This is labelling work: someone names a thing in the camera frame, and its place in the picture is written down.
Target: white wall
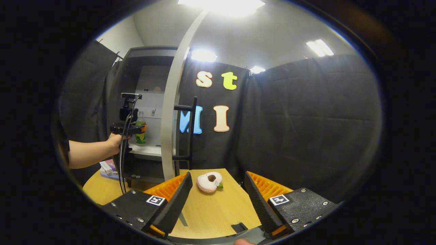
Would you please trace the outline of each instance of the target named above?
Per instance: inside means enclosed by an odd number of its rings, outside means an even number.
[[[121,57],[124,57],[130,48],[144,46],[136,30],[132,15],[118,22],[96,38],[97,41],[101,39],[103,39],[100,42],[101,44],[115,53],[119,51],[118,55]]]

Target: green bottle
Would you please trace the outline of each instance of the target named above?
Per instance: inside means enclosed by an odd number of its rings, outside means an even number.
[[[145,123],[144,112],[139,112],[138,120],[136,121],[136,125],[145,125],[145,129],[147,129],[147,124]],[[136,144],[138,146],[144,146],[146,143],[145,140],[145,132],[136,134]]]

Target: table surface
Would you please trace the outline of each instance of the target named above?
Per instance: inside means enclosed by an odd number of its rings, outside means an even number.
[[[199,175],[219,172],[223,177],[223,189],[212,194],[202,192],[196,183]],[[248,194],[238,185],[226,169],[190,170],[193,186],[183,207],[182,214],[187,226],[180,219],[170,236],[181,238],[216,238],[236,234],[231,225],[242,222],[248,229],[260,226]],[[133,189],[144,191],[156,184],[132,181]],[[97,171],[83,186],[83,191],[94,202],[105,205],[121,196],[116,180],[100,176]]]

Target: black curtain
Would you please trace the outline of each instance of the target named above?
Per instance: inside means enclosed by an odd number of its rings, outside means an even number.
[[[205,88],[196,84],[197,73],[207,71],[212,74],[212,86]],[[236,89],[229,90],[223,86],[222,74],[233,72],[237,77],[233,80]],[[249,72],[245,68],[236,67],[221,63],[200,62],[188,60],[185,65],[184,73],[180,83],[180,102],[181,105],[192,105],[194,96],[198,96],[197,104],[203,107],[200,113],[201,134],[194,134],[193,159],[191,167],[193,169],[226,168],[235,177],[241,172],[240,164],[236,162],[235,142],[238,140],[241,116],[241,99],[244,87],[248,80]],[[230,130],[227,132],[216,132],[216,112],[213,107],[216,105],[226,105],[227,125]],[[177,136],[179,143],[179,153],[187,154],[187,143],[189,135],[185,130],[179,130],[180,116],[178,117]]]
[[[196,86],[199,71],[213,74],[210,88]],[[221,74],[227,71],[238,74],[236,90],[222,86]],[[376,77],[358,56],[301,60],[253,76],[239,67],[190,61],[180,93],[181,104],[191,104],[197,95],[204,107],[193,168],[225,167],[237,181],[248,170],[339,202],[373,167],[381,100]],[[231,131],[213,131],[215,105],[230,107]],[[180,135],[182,149],[187,134]]]
[[[69,140],[98,142],[107,140],[106,76],[116,54],[93,41],[75,61],[61,91],[59,114]],[[99,169],[99,165],[72,169],[77,181],[85,182]]]

